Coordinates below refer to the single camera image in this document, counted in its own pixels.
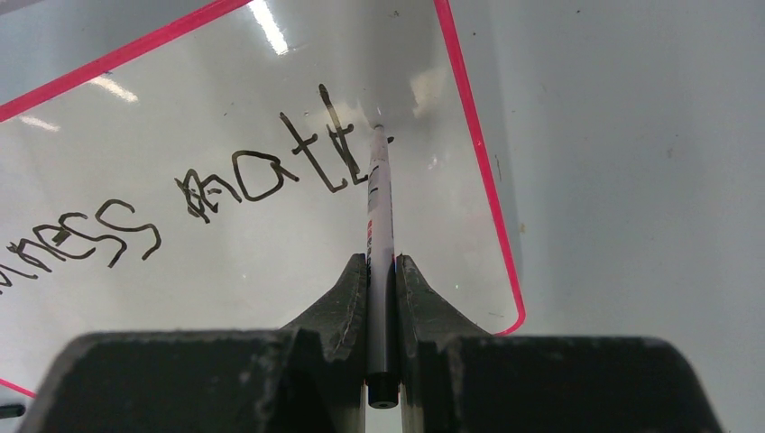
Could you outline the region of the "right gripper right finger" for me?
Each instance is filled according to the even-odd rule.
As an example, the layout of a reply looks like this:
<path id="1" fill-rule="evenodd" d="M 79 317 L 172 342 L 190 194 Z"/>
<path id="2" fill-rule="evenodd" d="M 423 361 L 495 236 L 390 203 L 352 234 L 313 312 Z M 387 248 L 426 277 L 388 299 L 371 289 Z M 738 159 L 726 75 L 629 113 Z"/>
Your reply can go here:
<path id="1" fill-rule="evenodd" d="M 647 336 L 493 336 L 396 263 L 407 432 L 719 432 L 702 383 Z"/>

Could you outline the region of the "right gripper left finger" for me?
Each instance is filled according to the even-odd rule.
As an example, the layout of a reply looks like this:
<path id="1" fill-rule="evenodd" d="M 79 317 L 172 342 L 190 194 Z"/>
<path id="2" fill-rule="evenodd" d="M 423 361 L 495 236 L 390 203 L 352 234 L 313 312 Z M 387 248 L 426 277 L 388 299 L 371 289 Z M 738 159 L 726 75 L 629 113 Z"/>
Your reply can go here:
<path id="1" fill-rule="evenodd" d="M 278 329 L 90 333 L 69 342 L 22 432 L 361 432 L 367 270 Z"/>

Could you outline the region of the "white whiteboard marker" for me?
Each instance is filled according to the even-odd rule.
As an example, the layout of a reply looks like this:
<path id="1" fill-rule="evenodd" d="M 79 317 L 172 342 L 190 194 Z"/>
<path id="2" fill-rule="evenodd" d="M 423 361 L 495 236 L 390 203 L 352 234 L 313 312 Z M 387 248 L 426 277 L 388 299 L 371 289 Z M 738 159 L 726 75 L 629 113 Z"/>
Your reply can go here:
<path id="1" fill-rule="evenodd" d="M 367 191 L 365 382 L 369 406 L 387 410 L 398 405 L 400 383 L 392 184 L 389 137 L 380 124 L 373 131 Z"/>

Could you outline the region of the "pink framed whiteboard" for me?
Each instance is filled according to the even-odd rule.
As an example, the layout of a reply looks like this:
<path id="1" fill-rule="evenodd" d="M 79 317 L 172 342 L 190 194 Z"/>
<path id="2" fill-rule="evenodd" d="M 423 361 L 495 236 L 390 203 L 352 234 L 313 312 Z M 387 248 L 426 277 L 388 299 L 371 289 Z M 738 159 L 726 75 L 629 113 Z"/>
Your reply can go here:
<path id="1" fill-rule="evenodd" d="M 95 331 L 278 327 L 394 230 L 526 312 L 450 1 L 214 1 L 1 106 L 1 386 Z"/>

